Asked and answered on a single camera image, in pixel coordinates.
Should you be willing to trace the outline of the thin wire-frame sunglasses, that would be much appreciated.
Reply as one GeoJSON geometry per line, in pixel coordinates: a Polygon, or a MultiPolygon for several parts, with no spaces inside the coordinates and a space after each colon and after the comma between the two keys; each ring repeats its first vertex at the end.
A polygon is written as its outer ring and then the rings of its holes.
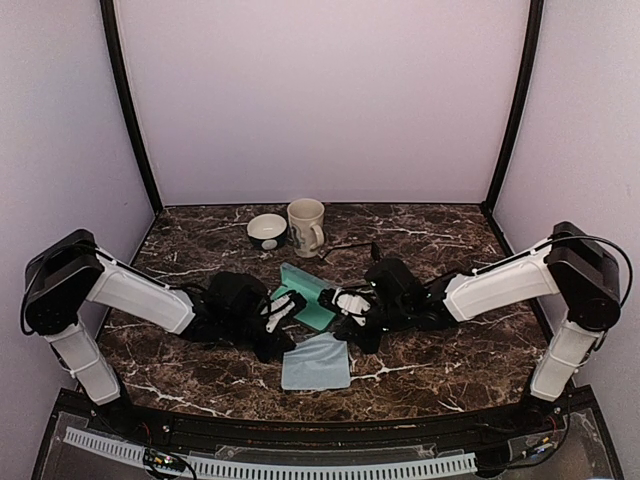
{"type": "Polygon", "coordinates": [[[359,248],[367,248],[369,251],[370,257],[374,262],[380,261],[383,257],[380,246],[375,241],[371,241],[371,242],[361,242],[361,243],[331,247],[320,257],[320,260],[326,261],[331,254],[336,252],[359,249],[359,248]]]}

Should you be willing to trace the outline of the large blue cleaning cloth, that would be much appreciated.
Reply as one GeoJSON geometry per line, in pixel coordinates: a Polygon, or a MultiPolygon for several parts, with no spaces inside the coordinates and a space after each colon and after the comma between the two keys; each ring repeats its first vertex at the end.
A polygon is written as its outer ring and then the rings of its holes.
{"type": "Polygon", "coordinates": [[[281,388],[285,391],[336,390],[350,384],[348,344],[330,332],[299,343],[283,356],[281,388]]]}

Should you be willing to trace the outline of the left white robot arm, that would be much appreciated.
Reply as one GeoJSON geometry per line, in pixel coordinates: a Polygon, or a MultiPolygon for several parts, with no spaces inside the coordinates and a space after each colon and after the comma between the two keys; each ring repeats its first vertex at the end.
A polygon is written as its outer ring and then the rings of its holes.
{"type": "Polygon", "coordinates": [[[245,273],[219,271],[206,288],[170,286],[112,257],[85,229],[32,258],[25,268],[21,329],[49,343],[89,399],[103,406],[103,421],[120,436],[134,435],[141,415],[124,400],[122,382],[80,319],[86,302],[148,321],[189,342],[247,346],[262,362],[294,349],[280,322],[307,305],[294,290],[270,297],[260,280],[245,273]]]}

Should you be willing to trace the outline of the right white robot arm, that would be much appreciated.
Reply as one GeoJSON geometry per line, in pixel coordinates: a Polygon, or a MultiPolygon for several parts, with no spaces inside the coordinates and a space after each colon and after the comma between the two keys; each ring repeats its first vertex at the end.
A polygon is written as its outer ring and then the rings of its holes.
{"type": "Polygon", "coordinates": [[[510,413],[521,434],[534,432],[549,416],[572,376],[618,323],[632,287],[620,284],[620,267],[634,280],[626,251],[609,239],[588,235],[573,223],[556,224],[533,246],[468,272],[453,271],[422,282],[398,258],[382,258],[365,274],[369,293],[326,289],[318,297],[345,317],[337,338],[375,353],[384,334],[405,329],[441,331],[507,306],[526,302],[542,321],[546,297],[563,302],[560,323],[530,377],[527,398],[510,413]]]}

